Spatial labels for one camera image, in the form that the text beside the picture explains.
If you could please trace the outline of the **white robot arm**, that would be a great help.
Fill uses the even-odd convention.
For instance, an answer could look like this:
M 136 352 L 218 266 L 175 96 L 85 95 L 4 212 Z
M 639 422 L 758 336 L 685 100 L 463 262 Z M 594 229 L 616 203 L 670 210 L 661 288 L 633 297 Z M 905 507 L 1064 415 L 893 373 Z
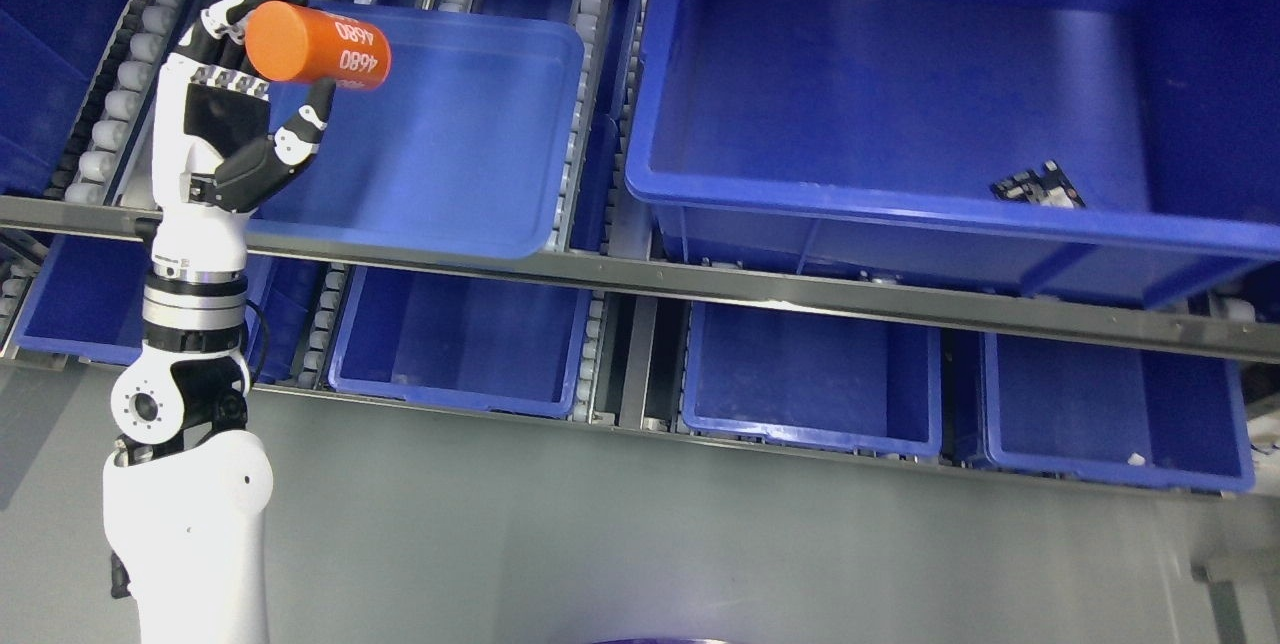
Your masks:
M 102 466 L 110 594 L 134 602 L 143 643 L 266 643 L 265 510 L 273 469 L 246 428 L 241 271 L 152 266 L 140 356 L 109 405 Z

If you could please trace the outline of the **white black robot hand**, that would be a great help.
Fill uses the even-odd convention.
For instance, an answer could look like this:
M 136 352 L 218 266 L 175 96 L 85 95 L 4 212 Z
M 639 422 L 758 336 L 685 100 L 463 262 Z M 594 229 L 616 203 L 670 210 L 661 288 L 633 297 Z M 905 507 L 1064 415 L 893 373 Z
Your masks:
M 317 154 L 334 79 L 316 79 L 298 110 L 271 129 L 271 85 L 246 52 L 253 12 L 280 1 L 211 3 L 157 70 L 151 189 L 161 219 L 150 254 L 159 277 L 236 278 L 247 260 L 250 216 Z

